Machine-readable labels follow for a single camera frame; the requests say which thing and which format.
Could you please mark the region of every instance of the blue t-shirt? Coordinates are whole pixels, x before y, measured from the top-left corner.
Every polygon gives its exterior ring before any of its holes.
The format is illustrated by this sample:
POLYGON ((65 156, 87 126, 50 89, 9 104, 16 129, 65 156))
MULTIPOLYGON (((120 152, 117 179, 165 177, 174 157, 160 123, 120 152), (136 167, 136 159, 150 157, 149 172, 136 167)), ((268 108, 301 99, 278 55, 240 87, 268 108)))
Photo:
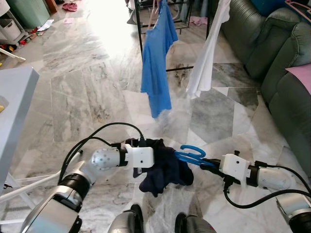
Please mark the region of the blue t-shirt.
POLYGON ((164 109, 171 109, 166 77, 166 54, 178 40, 174 22, 166 0, 160 2, 157 24, 147 31, 142 53, 141 92, 148 93, 151 115, 157 118, 164 109))

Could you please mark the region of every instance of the black cable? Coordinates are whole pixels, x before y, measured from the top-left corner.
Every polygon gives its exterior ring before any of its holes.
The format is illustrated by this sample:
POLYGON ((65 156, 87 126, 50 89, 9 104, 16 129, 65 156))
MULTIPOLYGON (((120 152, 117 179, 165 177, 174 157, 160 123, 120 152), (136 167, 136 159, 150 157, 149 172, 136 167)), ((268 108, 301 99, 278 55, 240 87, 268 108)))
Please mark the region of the black cable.
POLYGON ((274 192, 272 194, 269 194, 251 204, 248 204, 248 205, 239 205, 239 204, 236 204, 234 203, 229 197, 228 197, 228 188, 225 188, 224 189, 224 194, 225 194, 225 198, 226 200, 231 204, 233 205, 234 207, 237 207, 237 208, 240 208, 240 209, 249 209, 249 208, 252 208, 252 207, 255 207, 259 204, 262 204, 263 202, 271 199, 271 198, 274 198, 276 196, 279 196, 279 195, 282 195, 282 194, 286 194, 286 193, 299 193, 299 194, 302 194, 302 195, 305 195, 309 198, 311 198, 311 194, 310 193, 307 193, 307 192, 304 192, 302 190, 297 190, 297 189, 287 189, 287 190, 280 190, 280 191, 277 191, 277 192, 274 192))
POLYGON ((75 156, 75 154, 81 149, 81 147, 88 141, 91 139, 96 139, 99 140, 101 142, 104 142, 105 144, 107 144, 108 146, 111 146, 110 143, 106 142, 105 140, 103 140, 100 137, 87 137, 85 139, 82 139, 80 142, 78 142, 76 145, 74 145, 72 147, 72 149, 69 151, 69 153, 67 154, 67 156, 65 157, 63 164, 62 164, 62 168, 61 168, 61 172, 59 175, 59 179, 58 179, 58 183, 60 183, 63 179, 63 176, 65 174, 65 171, 70 163, 70 161, 72 160, 72 158, 75 156))
POLYGON ((309 185, 307 184, 307 182, 294 170, 288 168, 288 167, 285 167, 285 166, 277 166, 277 165, 267 165, 267 167, 279 167, 279 168, 282 168, 282 169, 285 169, 285 170, 288 170, 290 171, 291 173, 293 173, 296 177, 298 177, 301 182, 303 183, 303 185, 306 187, 306 189, 308 190, 308 192, 311 194, 311 188, 309 187, 309 185))
POLYGON ((71 161, 71 159, 74 157, 74 155, 81 149, 81 147, 90 139, 98 139, 100 141, 103 141, 104 143, 106 143, 107 145, 111 146, 111 144, 109 144, 108 142, 106 142, 105 140, 99 138, 99 137, 93 137, 95 134, 97 134, 99 131, 101 131, 102 129, 111 126, 111 125, 127 125, 127 126, 131 126, 132 128, 136 129, 140 135, 140 140, 139 140, 139 146, 140 147, 145 147, 146 146, 146 142, 144 140, 144 136, 142 134, 142 132, 140 131, 139 128, 137 128, 135 125, 132 125, 130 123, 125 123, 125 122, 113 122, 113 123, 108 123, 105 124, 103 126, 101 126, 100 128, 98 128, 96 131, 94 131, 89 137, 81 140, 80 142, 78 142, 71 150, 70 152, 67 154, 67 156, 64 159, 64 162, 62 164, 62 168, 61 168, 61 172, 59 175, 59 179, 58 179, 58 183, 60 183, 63 179, 63 176, 65 174, 65 171, 71 161))

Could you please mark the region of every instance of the robot leg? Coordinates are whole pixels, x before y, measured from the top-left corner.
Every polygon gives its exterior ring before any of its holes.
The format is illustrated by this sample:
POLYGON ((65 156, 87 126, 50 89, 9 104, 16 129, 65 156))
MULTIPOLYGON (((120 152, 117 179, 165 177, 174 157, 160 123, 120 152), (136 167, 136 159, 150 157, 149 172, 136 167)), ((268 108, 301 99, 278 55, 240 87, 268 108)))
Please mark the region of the robot leg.
POLYGON ((216 231, 204 219, 180 213, 176 218, 175 233, 216 233, 216 231))
POLYGON ((144 233, 140 206, 132 205, 131 210, 118 215, 113 220, 108 233, 144 233))

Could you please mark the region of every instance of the marble floor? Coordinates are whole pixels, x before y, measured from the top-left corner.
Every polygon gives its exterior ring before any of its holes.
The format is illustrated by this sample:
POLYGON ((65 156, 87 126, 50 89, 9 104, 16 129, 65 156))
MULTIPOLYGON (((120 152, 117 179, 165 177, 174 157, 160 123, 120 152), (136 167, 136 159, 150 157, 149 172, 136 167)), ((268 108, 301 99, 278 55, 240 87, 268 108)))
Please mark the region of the marble floor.
MULTIPOLYGON (((241 157, 289 166, 305 178, 295 156, 279 133, 260 95, 259 86, 245 73, 228 42, 220 33, 214 59, 212 89, 190 100, 186 86, 191 70, 168 72, 172 110, 151 117, 148 97, 140 93, 141 55, 135 25, 126 24, 123 0, 81 0, 77 12, 62 9, 52 26, 16 54, 27 61, 3 61, 1 69, 33 66, 40 74, 19 139, 11 172, 16 178, 57 172, 71 147, 99 126, 125 121, 138 126, 147 138, 163 138, 167 146, 201 147, 208 158, 241 151, 241 157), (73 17, 72 24, 63 19, 73 17)), ((193 65, 205 41, 206 26, 179 34, 170 49, 167 67, 193 65)), ((99 136, 110 141, 138 137, 131 128, 107 128, 99 136)), ((85 145, 85 157, 103 147, 85 145)), ((106 171, 85 200, 80 216, 82 233, 107 231, 114 217, 132 203, 143 208, 147 233, 172 233, 179 212, 206 219, 219 233, 291 232, 270 200, 252 209, 231 206, 223 195, 218 176, 190 166, 194 183, 169 185, 154 198, 139 191, 144 176, 134 179, 132 170, 106 171)), ((38 203, 56 180, 29 193, 38 203)), ((231 198, 253 202, 269 192, 232 186, 231 198)), ((30 209, 19 199, 0 205, 1 219, 24 218, 30 209)), ((3 225, 4 233, 18 232, 20 224, 3 225)))

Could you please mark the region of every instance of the hanging clothes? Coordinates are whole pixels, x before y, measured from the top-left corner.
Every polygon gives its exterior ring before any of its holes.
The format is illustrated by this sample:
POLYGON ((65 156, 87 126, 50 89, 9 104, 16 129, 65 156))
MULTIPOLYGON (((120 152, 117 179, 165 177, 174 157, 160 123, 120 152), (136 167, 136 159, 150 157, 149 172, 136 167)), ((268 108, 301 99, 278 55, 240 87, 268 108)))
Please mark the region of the hanging clothes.
POLYGON ((199 54, 190 75, 187 93, 191 99, 200 97, 201 91, 209 91, 211 86, 213 60, 217 37, 222 23, 229 20, 231 0, 220 0, 207 40, 199 54))
POLYGON ((166 54, 176 40, 178 37, 169 6, 166 0, 162 0, 157 23, 147 31, 142 53, 141 92, 149 96, 153 118, 157 118, 164 109, 172 108, 166 77, 166 54))

